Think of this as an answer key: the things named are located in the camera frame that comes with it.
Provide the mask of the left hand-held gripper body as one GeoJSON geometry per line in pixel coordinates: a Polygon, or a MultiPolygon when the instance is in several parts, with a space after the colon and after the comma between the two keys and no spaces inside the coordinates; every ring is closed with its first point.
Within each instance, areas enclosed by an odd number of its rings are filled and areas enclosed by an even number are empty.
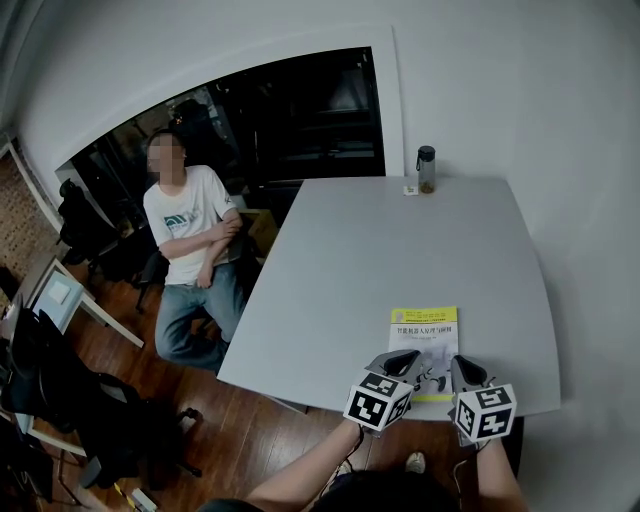
{"type": "Polygon", "coordinates": [[[379,436],[400,420],[422,374],[418,350],[396,350],[378,355],[351,386],[343,417],[379,436]]]}

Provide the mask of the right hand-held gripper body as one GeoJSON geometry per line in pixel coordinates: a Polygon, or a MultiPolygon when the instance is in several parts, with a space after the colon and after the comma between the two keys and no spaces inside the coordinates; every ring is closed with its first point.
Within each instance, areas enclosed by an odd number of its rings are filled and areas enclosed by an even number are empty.
{"type": "Polygon", "coordinates": [[[453,408],[449,416],[460,446],[481,448],[508,436],[517,409],[513,386],[478,360],[462,355],[453,357],[450,373],[453,408]]]}

